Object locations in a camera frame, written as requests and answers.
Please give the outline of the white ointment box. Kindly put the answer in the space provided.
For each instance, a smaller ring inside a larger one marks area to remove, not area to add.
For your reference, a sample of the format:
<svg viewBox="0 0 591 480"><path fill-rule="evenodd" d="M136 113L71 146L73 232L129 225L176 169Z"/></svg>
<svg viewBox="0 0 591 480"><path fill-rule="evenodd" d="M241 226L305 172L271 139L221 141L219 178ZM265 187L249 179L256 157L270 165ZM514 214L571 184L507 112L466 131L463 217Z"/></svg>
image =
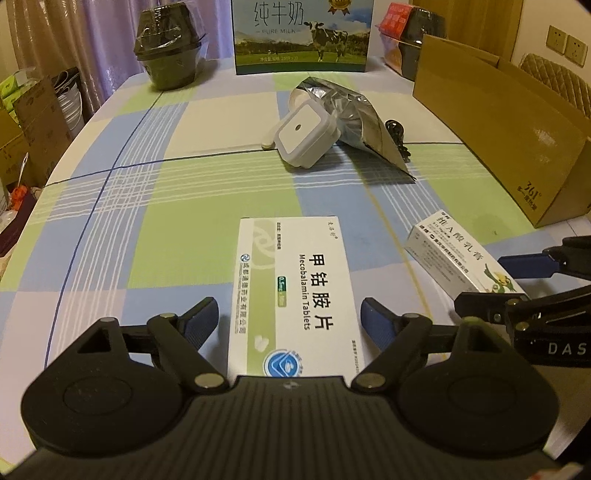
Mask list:
<svg viewBox="0 0 591 480"><path fill-rule="evenodd" d="M405 248L453 300L464 292L524 294L497 260L444 210L416 224Z"/></svg>

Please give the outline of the white square plastic container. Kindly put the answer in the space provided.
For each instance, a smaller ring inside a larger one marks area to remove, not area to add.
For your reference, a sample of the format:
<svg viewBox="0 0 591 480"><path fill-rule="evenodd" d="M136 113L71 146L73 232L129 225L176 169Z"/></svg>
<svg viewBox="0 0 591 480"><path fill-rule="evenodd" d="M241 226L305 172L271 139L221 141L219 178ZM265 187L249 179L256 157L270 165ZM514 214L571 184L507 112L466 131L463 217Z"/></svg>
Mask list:
<svg viewBox="0 0 591 480"><path fill-rule="evenodd" d="M337 120L324 107L308 100L288 115L274 137L274 147L283 162L310 169L341 137Z"/></svg>

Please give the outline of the double wall socket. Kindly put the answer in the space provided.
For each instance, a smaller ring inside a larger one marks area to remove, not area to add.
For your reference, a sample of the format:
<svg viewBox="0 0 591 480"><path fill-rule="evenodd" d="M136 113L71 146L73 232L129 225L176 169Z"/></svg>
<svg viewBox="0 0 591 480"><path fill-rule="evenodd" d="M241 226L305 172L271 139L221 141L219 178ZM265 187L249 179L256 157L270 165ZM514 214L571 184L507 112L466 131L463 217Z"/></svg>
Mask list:
<svg viewBox="0 0 591 480"><path fill-rule="evenodd" d="M548 28L546 47L580 67L585 65L588 45L555 26Z"/></svg>

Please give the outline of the cardboard boxes beside table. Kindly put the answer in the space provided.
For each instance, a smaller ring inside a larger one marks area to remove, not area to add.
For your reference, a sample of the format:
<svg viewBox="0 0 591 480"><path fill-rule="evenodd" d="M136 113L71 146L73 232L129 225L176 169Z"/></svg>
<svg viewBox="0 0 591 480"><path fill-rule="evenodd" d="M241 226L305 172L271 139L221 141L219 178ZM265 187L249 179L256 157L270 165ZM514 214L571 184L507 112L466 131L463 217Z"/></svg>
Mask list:
<svg viewBox="0 0 591 480"><path fill-rule="evenodd" d="M35 79L32 69L1 82L1 182L43 187L84 126L79 73Z"/></svg>

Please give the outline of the white speckled spoon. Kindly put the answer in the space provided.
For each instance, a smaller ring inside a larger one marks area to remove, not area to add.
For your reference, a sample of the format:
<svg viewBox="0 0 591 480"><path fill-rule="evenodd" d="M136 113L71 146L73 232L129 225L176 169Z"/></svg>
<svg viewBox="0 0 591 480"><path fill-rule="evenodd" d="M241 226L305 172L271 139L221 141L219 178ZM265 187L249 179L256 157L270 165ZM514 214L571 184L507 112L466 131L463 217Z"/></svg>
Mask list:
<svg viewBox="0 0 591 480"><path fill-rule="evenodd" d="M276 137L276 133L280 130L280 127L286 124L288 115L296 111L308 99L310 99L310 95L304 90L297 88L290 92L290 97L287 100L287 114L263 135L263 139L260 141L260 147L263 150L272 150L274 148L274 137Z"/></svg>

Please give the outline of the wooden door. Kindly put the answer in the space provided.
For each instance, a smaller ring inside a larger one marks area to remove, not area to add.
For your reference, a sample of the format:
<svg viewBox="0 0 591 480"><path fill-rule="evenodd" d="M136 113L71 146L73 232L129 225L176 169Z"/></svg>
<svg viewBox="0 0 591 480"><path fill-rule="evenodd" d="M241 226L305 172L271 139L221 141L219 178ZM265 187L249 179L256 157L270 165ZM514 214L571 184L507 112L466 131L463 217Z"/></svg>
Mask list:
<svg viewBox="0 0 591 480"><path fill-rule="evenodd" d="M411 4L445 19L447 38L510 61L523 0L418 0Z"/></svg>

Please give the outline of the left black wrapped bowl stack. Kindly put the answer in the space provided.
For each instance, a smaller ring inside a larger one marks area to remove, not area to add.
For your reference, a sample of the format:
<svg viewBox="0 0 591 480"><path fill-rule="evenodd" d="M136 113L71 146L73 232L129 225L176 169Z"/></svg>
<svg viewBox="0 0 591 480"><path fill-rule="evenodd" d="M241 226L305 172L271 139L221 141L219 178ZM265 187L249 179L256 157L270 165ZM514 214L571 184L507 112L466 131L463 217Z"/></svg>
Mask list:
<svg viewBox="0 0 591 480"><path fill-rule="evenodd" d="M184 2L143 10L134 54L159 91L192 83L197 76L202 40Z"/></svg>

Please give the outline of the white mecobalamin tablet box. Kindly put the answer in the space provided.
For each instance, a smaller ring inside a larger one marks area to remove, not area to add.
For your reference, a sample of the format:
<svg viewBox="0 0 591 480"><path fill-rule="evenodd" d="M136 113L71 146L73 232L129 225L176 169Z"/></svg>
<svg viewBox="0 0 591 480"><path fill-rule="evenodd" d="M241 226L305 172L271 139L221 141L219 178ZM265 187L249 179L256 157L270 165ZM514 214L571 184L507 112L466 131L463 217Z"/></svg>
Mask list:
<svg viewBox="0 0 591 480"><path fill-rule="evenodd" d="M365 368L361 325L339 220L239 223L228 376L339 376Z"/></svg>

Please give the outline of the purple curtain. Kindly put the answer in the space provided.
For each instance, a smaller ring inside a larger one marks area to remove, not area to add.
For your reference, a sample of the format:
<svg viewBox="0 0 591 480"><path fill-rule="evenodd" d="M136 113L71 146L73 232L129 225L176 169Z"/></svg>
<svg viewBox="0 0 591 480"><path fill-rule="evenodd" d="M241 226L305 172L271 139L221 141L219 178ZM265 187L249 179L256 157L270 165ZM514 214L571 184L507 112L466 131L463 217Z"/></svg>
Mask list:
<svg viewBox="0 0 591 480"><path fill-rule="evenodd" d="M91 115L129 77L145 71L134 54L140 13L176 2L186 4L202 40L197 79L206 60L232 54L228 1L5 1L1 29L10 35L20 68L43 77L77 69L84 112Z"/></svg>

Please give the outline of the right black wrapped bowl stack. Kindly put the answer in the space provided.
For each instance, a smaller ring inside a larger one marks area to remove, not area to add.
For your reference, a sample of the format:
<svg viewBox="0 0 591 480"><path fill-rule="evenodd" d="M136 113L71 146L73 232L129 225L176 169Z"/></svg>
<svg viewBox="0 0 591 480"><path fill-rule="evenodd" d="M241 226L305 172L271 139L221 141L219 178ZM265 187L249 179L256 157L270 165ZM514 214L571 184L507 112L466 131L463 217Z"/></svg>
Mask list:
<svg viewBox="0 0 591 480"><path fill-rule="evenodd" d="M385 64L415 81L426 35L446 37L445 19L419 6L393 2L378 25Z"/></svg>

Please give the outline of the silver foil pouch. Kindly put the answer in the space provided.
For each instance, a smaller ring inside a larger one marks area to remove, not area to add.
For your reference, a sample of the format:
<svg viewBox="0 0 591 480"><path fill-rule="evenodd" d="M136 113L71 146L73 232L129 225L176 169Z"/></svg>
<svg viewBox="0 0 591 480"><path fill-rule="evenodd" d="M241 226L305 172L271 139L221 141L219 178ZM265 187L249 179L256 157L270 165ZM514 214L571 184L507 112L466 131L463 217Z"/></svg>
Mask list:
<svg viewBox="0 0 591 480"><path fill-rule="evenodd" d="M308 77L290 92L290 107L304 100L315 101L335 119L341 132L339 141L381 158L409 182L415 181L386 123L365 95L329 80Z"/></svg>

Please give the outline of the blue milk carton box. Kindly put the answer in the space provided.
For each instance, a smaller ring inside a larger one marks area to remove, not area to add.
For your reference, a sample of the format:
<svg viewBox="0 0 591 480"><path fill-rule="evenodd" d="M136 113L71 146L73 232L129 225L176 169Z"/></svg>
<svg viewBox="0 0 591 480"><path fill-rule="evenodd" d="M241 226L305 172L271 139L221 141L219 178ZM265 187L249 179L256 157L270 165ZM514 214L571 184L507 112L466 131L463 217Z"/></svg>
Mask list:
<svg viewBox="0 0 591 480"><path fill-rule="evenodd" d="M235 71L363 72L373 9L368 0L233 1Z"/></svg>

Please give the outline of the open cardboard box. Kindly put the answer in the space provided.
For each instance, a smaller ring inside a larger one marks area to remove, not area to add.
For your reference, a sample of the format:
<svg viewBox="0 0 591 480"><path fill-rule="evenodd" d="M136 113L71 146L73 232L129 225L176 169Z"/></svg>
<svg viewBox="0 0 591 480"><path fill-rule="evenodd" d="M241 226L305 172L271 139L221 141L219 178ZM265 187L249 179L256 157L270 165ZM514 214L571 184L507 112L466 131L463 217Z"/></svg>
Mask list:
<svg viewBox="0 0 591 480"><path fill-rule="evenodd" d="M535 227L590 211L590 121L488 52L427 35L414 97L479 158Z"/></svg>

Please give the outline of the quilted brown chair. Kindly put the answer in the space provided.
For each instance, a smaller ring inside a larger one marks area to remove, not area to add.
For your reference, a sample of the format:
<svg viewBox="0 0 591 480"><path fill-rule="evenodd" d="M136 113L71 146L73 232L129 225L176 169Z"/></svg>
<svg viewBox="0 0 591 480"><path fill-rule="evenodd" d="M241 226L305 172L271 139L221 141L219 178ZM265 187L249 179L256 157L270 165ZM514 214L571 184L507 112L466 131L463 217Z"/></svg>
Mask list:
<svg viewBox="0 0 591 480"><path fill-rule="evenodd" d="M545 123L569 124L590 138L590 85L568 68L527 54L512 74L527 91L525 103Z"/></svg>

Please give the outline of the black wrapped bowl stack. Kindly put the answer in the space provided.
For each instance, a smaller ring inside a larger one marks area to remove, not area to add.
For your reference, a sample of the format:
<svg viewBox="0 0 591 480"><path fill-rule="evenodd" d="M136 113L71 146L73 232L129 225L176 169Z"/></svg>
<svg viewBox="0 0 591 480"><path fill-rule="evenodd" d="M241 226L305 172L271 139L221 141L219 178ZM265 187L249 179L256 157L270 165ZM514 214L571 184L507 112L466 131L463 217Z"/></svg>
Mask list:
<svg viewBox="0 0 591 480"><path fill-rule="evenodd" d="M192 83L197 76L202 40L184 2L143 10L134 54L159 91Z"/></svg>
<svg viewBox="0 0 591 480"><path fill-rule="evenodd" d="M393 2L378 25L385 64L415 81L426 35L446 37L445 19L419 6Z"/></svg>

